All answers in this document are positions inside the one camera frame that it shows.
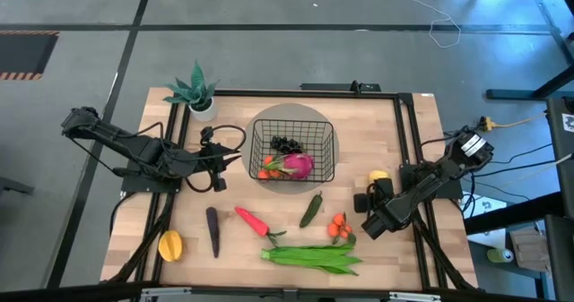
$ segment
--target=wire basket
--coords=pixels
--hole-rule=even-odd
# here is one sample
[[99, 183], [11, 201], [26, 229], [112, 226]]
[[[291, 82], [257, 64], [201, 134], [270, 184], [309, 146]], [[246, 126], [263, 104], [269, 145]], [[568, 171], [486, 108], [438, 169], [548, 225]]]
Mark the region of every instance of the wire basket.
[[283, 155], [271, 147], [274, 136], [297, 141], [303, 152], [312, 156], [315, 167], [304, 179], [293, 179], [281, 175], [277, 181], [329, 182], [335, 178], [335, 133], [329, 122], [298, 121], [281, 119], [258, 119], [253, 125], [249, 176], [257, 177], [263, 169], [267, 156]]

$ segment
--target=concrete floor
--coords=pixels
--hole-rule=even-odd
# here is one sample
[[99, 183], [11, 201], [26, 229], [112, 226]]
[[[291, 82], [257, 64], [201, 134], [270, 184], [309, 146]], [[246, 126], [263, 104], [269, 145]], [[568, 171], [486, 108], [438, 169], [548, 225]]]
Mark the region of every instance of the concrete floor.
[[[421, 1], [450, 13], [457, 24], [544, 24], [535, 0]], [[562, 35], [570, 33], [573, 21], [563, 1], [544, 2]], [[138, 3], [0, 0], [0, 23], [131, 23]], [[438, 14], [406, 0], [150, 0], [143, 23], [429, 24], [437, 18]], [[59, 124], [71, 107], [103, 108], [126, 36], [126, 32], [63, 32], [43, 80], [0, 82], [0, 127], [7, 131], [0, 135], [0, 175], [36, 186], [33, 196], [0, 196], [0, 290], [43, 285], [86, 159], [60, 136]], [[456, 38], [453, 33], [436, 36], [443, 43]], [[441, 49], [426, 32], [140, 32], [112, 123], [135, 131], [148, 88], [189, 75], [195, 59], [207, 76], [221, 78], [220, 88], [295, 90], [302, 82], [357, 79], [377, 82], [385, 91], [433, 92], [445, 130], [470, 125], [480, 116], [506, 124], [544, 111], [543, 102], [490, 101], [483, 94], [490, 88], [535, 89], [566, 68], [549, 35], [463, 34], [458, 46]], [[496, 148], [496, 160], [550, 142], [542, 119], [485, 137]], [[110, 166], [126, 164], [110, 151], [101, 158]], [[546, 149], [510, 166], [550, 159], [552, 150]], [[523, 173], [481, 181], [496, 186]], [[108, 244], [109, 213], [120, 184], [98, 168], [63, 285], [98, 281]], [[530, 198], [557, 189], [553, 170], [505, 188]], [[477, 193], [520, 201], [480, 186]], [[481, 287], [488, 291], [534, 294], [523, 289], [532, 285], [529, 279], [488, 264], [477, 264], [476, 270]]]

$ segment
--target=wooden table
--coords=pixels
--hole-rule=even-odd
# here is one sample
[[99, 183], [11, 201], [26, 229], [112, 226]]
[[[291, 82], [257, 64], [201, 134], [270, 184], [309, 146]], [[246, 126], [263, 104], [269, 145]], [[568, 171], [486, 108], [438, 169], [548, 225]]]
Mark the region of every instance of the wooden table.
[[[143, 110], [140, 129], [157, 121], [166, 124], [170, 104], [162, 101], [170, 91], [151, 88]], [[439, 113], [432, 94], [414, 94], [414, 108], [422, 140], [442, 137]], [[271, 98], [271, 97], [216, 97], [218, 116], [211, 122], [201, 123], [190, 118], [185, 148], [199, 148], [199, 132], [206, 125], [234, 124], [245, 127], [258, 112], [280, 103], [300, 103], [323, 114], [335, 127], [339, 139], [339, 161], [335, 180], [303, 194], [277, 194], [264, 189], [249, 177], [239, 160], [228, 166], [223, 177], [228, 189], [198, 194], [182, 185], [176, 196], [170, 228], [183, 237], [184, 254], [176, 263], [164, 263], [161, 284], [201, 285], [257, 288], [306, 289], [412, 289], [422, 288], [418, 270], [413, 229], [409, 227], [395, 233], [386, 232], [377, 240], [370, 239], [361, 229], [366, 216], [353, 210], [352, 195], [364, 192], [367, 175], [372, 169], [384, 169], [393, 178], [396, 192], [400, 190], [398, 166], [401, 152], [397, 136], [393, 102], [384, 99], [325, 99], [325, 98]], [[183, 110], [178, 112], [173, 140], [178, 139]], [[403, 110], [405, 131], [409, 141], [411, 162], [414, 160], [413, 143], [406, 110]], [[158, 130], [148, 133], [159, 136]], [[240, 140], [236, 131], [218, 131], [214, 142], [234, 147]], [[424, 146], [427, 160], [442, 156], [444, 143]], [[191, 177], [197, 187], [207, 185], [206, 174]], [[307, 209], [311, 197], [323, 191], [323, 204], [311, 224], [299, 228], [300, 217]], [[101, 278], [110, 278], [119, 271], [140, 244], [144, 223], [150, 205], [150, 194], [137, 194], [117, 211], [114, 230]], [[339, 211], [346, 211], [348, 221], [357, 235], [353, 255], [364, 262], [352, 266], [360, 276], [332, 275], [300, 267], [276, 265], [259, 258], [262, 248], [270, 248], [268, 240], [258, 237], [233, 208], [241, 206], [264, 220], [272, 231], [287, 230], [280, 239], [289, 246], [327, 245], [330, 238], [326, 225]], [[206, 225], [205, 209], [215, 207], [219, 212], [221, 252], [213, 258], [211, 240]], [[466, 240], [460, 211], [448, 200], [433, 202], [439, 230], [440, 244], [452, 263], [465, 279], [476, 285], [473, 262]], [[151, 278], [153, 246], [144, 275]], [[430, 282], [437, 285], [432, 253], [425, 247]]]

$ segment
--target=white pot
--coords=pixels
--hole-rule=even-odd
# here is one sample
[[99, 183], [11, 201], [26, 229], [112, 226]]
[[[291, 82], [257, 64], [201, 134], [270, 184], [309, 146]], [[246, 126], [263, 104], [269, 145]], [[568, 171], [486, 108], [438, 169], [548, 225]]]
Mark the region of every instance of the white pot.
[[195, 111], [191, 106], [189, 110], [194, 115], [194, 117], [200, 122], [209, 122], [217, 116], [217, 106], [215, 106], [215, 98], [212, 98], [212, 104], [206, 110]]

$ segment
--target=lemon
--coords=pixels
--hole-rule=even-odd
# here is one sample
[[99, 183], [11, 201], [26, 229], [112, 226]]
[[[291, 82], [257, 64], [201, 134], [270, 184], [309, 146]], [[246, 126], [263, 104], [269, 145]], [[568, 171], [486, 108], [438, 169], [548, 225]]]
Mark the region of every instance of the lemon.
[[164, 232], [160, 237], [158, 250], [160, 251], [161, 257], [166, 262], [177, 261], [179, 257], [181, 257], [181, 253], [183, 251], [181, 236], [175, 230], [168, 230]]
[[380, 179], [380, 178], [387, 178], [388, 177], [388, 173], [382, 170], [372, 170], [369, 173], [369, 184], [372, 184], [375, 182], [375, 180]]

